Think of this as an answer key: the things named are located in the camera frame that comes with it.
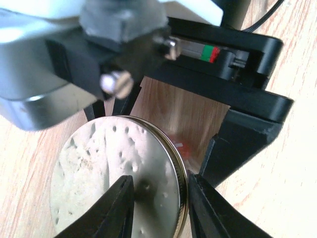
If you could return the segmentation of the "gold jar lid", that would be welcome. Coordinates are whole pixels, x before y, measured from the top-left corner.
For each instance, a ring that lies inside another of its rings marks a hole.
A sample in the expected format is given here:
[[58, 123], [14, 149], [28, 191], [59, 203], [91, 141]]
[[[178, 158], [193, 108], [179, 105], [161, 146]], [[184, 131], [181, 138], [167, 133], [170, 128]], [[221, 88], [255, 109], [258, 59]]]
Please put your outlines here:
[[188, 214], [186, 167], [161, 129], [134, 116], [94, 119], [65, 142], [51, 179], [55, 231], [80, 218], [121, 176], [134, 183], [132, 237], [180, 237]]

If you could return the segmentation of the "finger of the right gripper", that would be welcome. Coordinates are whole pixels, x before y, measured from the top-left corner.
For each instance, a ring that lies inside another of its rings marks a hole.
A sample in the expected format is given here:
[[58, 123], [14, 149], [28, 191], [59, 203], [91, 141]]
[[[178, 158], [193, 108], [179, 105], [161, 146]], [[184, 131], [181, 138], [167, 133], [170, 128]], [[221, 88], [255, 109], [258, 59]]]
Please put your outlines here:
[[108, 115], [130, 115], [141, 89], [141, 83], [139, 82], [133, 86], [132, 91], [127, 98], [122, 100], [114, 99], [113, 107], [109, 112], [106, 111], [105, 102], [97, 100], [88, 107], [84, 108], [84, 113], [87, 121], [91, 121]]

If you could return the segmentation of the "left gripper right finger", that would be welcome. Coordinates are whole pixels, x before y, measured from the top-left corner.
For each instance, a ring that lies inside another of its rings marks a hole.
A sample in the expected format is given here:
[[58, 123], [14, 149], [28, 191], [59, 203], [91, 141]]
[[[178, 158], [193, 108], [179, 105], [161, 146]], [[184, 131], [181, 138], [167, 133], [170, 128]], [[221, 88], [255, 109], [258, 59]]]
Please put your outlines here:
[[192, 237], [270, 237], [231, 206], [201, 175], [188, 173], [188, 192]]

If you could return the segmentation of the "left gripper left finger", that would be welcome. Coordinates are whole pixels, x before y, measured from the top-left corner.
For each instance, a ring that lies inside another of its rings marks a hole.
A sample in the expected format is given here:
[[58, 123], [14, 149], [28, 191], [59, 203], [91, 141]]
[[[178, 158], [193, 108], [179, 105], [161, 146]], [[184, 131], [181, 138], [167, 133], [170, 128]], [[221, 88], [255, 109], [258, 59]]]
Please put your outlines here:
[[121, 176], [79, 219], [58, 238], [130, 238], [134, 215], [134, 183]]

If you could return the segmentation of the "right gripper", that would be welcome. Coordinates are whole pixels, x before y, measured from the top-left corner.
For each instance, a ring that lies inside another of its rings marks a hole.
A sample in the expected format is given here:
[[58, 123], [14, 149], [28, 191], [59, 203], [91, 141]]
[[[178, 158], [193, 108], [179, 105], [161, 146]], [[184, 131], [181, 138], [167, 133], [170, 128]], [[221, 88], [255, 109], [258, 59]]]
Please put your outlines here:
[[279, 135], [293, 100], [266, 91], [283, 48], [275, 37], [170, 18], [173, 36], [220, 48], [213, 63], [188, 56], [167, 61], [149, 78], [229, 105], [199, 174], [217, 187]]

